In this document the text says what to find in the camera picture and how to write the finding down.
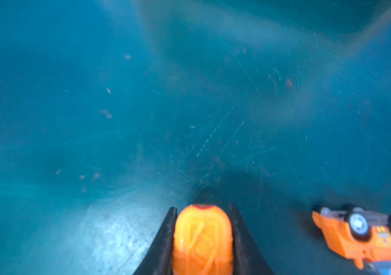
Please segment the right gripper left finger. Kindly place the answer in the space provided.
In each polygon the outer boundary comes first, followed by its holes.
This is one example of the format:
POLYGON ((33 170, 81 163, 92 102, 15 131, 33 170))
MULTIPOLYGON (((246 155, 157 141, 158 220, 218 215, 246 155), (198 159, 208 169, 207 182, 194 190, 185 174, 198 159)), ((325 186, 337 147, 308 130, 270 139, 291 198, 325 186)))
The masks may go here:
POLYGON ((177 208, 171 207, 134 275, 172 275, 177 217, 177 208))

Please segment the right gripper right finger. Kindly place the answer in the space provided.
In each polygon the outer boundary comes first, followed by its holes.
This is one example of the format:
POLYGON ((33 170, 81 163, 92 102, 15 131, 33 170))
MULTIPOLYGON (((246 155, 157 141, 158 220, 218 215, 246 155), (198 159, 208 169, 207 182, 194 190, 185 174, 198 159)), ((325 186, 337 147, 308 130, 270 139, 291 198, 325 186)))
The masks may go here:
POLYGON ((274 275, 235 203, 230 204, 228 217, 233 235, 233 274, 274 275))

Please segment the small orange toy car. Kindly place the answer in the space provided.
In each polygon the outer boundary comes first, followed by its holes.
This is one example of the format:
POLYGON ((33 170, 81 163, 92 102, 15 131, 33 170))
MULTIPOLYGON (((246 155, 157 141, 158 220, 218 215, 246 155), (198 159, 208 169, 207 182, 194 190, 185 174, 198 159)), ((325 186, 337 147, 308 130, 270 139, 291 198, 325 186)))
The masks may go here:
POLYGON ((318 206, 312 219, 332 252, 352 260, 359 270, 391 275, 391 214, 356 205, 341 210, 318 206))

